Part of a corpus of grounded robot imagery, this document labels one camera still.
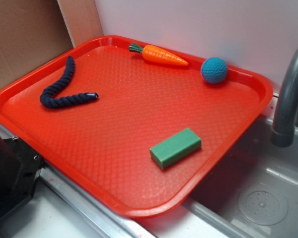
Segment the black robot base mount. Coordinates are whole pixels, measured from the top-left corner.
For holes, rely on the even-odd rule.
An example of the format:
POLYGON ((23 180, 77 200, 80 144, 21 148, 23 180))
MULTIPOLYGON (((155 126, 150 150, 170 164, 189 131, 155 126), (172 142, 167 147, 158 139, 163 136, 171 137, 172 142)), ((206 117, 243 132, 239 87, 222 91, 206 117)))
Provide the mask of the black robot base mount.
POLYGON ((41 160, 22 139, 0 137, 0 221, 33 198, 41 160))

